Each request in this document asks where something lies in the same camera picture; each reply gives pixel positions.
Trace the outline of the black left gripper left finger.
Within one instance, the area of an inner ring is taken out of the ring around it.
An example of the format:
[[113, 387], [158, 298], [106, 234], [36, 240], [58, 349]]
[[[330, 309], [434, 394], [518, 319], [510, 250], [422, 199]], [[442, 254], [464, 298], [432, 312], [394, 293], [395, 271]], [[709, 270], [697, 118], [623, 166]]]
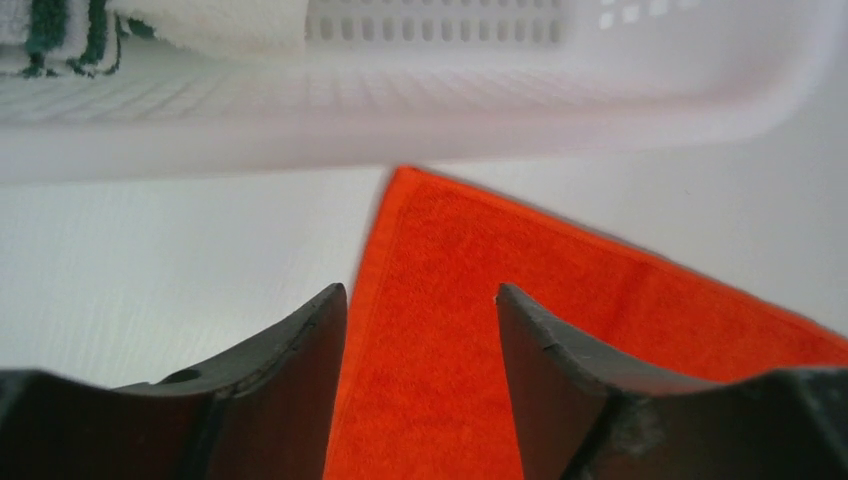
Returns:
[[347, 327], [332, 284], [283, 320], [157, 383], [1, 374], [5, 479], [319, 479]]

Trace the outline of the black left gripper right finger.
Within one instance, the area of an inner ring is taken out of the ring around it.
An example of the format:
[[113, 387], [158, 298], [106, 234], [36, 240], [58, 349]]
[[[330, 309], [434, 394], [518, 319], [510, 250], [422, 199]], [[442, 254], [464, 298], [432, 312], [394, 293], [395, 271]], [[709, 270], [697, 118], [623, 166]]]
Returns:
[[843, 479], [847, 372], [731, 383], [667, 370], [557, 318], [511, 284], [496, 297], [528, 479]]

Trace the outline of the orange towel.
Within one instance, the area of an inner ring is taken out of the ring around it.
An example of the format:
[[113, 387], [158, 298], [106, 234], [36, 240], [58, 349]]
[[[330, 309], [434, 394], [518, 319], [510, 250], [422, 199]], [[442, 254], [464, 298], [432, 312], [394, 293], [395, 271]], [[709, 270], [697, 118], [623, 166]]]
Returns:
[[390, 177], [360, 262], [324, 475], [522, 479], [506, 362], [512, 285], [654, 365], [733, 382], [847, 363], [847, 339], [659, 255], [413, 167]]

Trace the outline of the white plastic basket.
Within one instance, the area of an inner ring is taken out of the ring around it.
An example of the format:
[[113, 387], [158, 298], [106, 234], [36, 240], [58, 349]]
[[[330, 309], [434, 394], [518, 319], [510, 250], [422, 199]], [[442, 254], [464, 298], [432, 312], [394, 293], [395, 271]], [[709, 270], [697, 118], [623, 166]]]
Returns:
[[314, 1], [292, 57], [130, 39], [117, 73], [1, 82], [1, 180], [724, 143], [784, 121], [843, 1]]

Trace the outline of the rolled white towel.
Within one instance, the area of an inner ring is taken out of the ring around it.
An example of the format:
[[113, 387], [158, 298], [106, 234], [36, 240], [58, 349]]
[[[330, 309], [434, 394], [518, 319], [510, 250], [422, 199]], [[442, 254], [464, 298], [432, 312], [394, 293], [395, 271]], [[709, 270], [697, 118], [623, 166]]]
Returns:
[[300, 54], [307, 0], [109, 1], [107, 8], [178, 48], [216, 58]]

